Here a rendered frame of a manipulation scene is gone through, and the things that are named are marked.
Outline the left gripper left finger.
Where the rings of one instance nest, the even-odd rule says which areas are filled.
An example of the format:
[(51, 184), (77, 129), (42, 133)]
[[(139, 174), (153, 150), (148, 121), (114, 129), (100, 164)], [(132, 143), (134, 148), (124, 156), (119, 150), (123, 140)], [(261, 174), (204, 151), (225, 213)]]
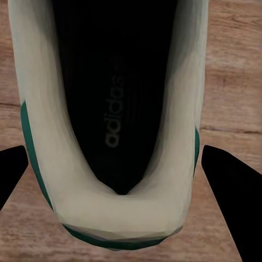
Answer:
[(0, 211), (28, 166), (23, 145), (0, 151)]

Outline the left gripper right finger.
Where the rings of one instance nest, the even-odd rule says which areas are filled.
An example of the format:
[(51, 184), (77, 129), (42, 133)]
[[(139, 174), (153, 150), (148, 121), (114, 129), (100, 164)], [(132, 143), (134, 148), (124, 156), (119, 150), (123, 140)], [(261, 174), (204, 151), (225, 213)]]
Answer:
[(243, 262), (262, 262), (262, 175), (205, 145), (201, 165)]

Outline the gym shoe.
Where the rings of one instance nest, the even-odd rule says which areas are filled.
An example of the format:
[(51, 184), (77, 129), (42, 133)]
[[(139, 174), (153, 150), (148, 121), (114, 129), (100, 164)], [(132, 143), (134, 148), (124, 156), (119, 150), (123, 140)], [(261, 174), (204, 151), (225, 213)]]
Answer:
[(24, 140), (74, 237), (178, 234), (200, 148), (209, 0), (8, 0)]

